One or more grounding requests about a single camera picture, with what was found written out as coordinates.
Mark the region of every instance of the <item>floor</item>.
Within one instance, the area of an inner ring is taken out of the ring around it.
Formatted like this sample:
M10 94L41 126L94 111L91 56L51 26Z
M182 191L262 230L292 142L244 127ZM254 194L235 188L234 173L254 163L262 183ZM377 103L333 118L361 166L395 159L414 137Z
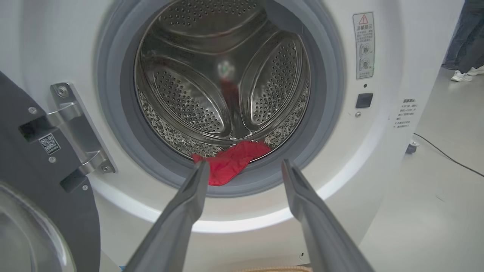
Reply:
M484 173L484 75L453 73L441 69L416 133ZM483 271L484 178L416 140L360 248L376 272Z

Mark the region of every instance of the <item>door hinge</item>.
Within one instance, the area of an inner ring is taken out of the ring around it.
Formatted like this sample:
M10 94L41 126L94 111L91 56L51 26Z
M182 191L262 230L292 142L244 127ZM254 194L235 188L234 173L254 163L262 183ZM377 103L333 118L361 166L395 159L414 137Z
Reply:
M62 82L50 86L57 111L47 114L46 119L52 127L58 127L72 145L81 166L79 171L87 175L95 170L102 173L115 173L94 128L88 121L76 97L72 83Z

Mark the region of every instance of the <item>red cloth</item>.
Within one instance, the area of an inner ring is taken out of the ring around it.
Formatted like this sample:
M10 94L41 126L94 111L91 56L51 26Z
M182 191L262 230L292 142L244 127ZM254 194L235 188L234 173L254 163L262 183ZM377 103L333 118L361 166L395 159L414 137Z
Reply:
M257 159L271 149L264 143L240 142L227 151L220 151L215 157L205 158L193 154L195 163L206 160L210 163L209 185L220 186L237 176L253 159Z

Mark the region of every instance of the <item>door glass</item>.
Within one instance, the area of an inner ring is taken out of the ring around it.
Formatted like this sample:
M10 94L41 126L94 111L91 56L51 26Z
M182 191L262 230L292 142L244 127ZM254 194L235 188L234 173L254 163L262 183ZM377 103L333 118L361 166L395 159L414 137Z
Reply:
M31 201L0 182L0 263L5 271L74 272L69 248Z

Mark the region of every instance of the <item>washing machine door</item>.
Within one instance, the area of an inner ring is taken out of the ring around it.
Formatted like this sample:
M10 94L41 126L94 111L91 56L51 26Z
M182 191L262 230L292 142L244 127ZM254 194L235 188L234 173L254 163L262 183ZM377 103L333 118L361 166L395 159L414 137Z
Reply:
M99 217L87 166L58 127L76 116L65 106L46 114L0 72L2 271L99 271Z

